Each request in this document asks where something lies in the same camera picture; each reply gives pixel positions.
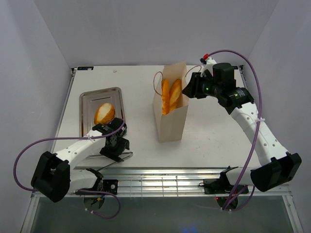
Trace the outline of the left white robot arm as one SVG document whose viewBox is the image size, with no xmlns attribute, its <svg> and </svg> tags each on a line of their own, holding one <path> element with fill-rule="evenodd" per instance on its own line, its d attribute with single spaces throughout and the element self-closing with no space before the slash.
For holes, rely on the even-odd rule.
<svg viewBox="0 0 311 233">
<path fill-rule="evenodd" d="M 55 153 L 44 152 L 38 161 L 31 186 L 53 202 L 67 193 L 82 190 L 98 194 L 103 189 L 102 174 L 92 168 L 75 170 L 87 157 L 103 155 L 116 163 L 121 154 L 129 150 L 129 140 L 124 138 L 127 126 L 123 119 L 114 118 L 108 124 L 97 124 L 78 141 Z"/>
</svg>

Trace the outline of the metal tongs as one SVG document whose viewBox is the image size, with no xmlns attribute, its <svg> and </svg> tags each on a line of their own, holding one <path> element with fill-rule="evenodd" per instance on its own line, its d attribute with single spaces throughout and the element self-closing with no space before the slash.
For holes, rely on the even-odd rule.
<svg viewBox="0 0 311 233">
<path fill-rule="evenodd" d="M 97 171 L 101 171 L 101 170 L 103 170 L 103 169 L 106 169 L 106 168 L 108 168 L 108 167 L 114 165 L 114 164 L 124 162 L 125 160 L 131 158 L 133 155 L 134 155 L 134 153 L 131 152 L 131 151 L 130 151 L 130 152 L 124 152 L 124 153 L 122 153 L 122 154 L 118 157 L 118 159 L 117 159 L 116 161 L 114 161 L 114 162 L 112 162 L 112 163 L 110 163 L 110 164 L 108 164 L 108 165 L 105 165 L 104 167 L 101 167 L 101 168 L 97 169 Z"/>
</svg>

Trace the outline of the long baguette bread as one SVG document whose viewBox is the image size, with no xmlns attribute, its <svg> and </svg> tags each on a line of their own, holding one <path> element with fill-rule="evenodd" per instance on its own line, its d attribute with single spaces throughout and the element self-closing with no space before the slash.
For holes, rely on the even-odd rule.
<svg viewBox="0 0 311 233">
<path fill-rule="evenodd" d="M 170 109 L 170 86 L 169 81 L 164 79 L 162 81 L 162 114 L 166 115 Z"/>
<path fill-rule="evenodd" d="M 182 91 L 182 81 L 181 79 L 176 79 L 170 88 L 170 109 L 169 112 L 172 112 L 177 108 L 178 99 Z"/>
</svg>

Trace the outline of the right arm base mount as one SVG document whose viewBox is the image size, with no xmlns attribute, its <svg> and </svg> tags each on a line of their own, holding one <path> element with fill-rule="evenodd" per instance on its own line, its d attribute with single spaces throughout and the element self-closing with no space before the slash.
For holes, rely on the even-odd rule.
<svg viewBox="0 0 311 233">
<path fill-rule="evenodd" d="M 221 179 L 204 179 L 198 184 L 205 194 L 229 194 L 234 185 L 222 182 Z"/>
</svg>

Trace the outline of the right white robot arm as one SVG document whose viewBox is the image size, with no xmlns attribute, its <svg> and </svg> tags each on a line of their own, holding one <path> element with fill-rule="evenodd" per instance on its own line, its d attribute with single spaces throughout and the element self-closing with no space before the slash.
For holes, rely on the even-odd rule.
<svg viewBox="0 0 311 233">
<path fill-rule="evenodd" d="M 238 87 L 234 67 L 229 63 L 214 64 L 212 71 L 194 72 L 182 93 L 189 98 L 215 97 L 218 103 L 238 123 L 250 142 L 260 166 L 247 168 L 242 185 L 253 185 L 261 192 L 268 191 L 293 179 L 302 159 L 298 153 L 289 153 L 270 131 L 254 98 L 244 87 Z"/>
</svg>

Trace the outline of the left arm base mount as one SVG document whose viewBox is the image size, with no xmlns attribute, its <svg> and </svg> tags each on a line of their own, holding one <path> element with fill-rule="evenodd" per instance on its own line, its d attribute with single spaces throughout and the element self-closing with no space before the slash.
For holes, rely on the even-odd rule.
<svg viewBox="0 0 311 233">
<path fill-rule="evenodd" d="M 97 190 L 116 195 L 118 193 L 118 183 L 118 180 L 101 180 L 98 184 Z"/>
</svg>

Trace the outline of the beige paper bag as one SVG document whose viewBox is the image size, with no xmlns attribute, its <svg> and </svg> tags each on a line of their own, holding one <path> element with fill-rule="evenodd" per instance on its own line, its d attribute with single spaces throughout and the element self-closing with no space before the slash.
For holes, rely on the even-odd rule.
<svg viewBox="0 0 311 233">
<path fill-rule="evenodd" d="M 189 73 L 185 62 L 165 65 L 157 83 L 153 81 L 153 108 L 160 143 L 180 141 L 186 122 L 189 98 L 182 94 Z"/>
</svg>

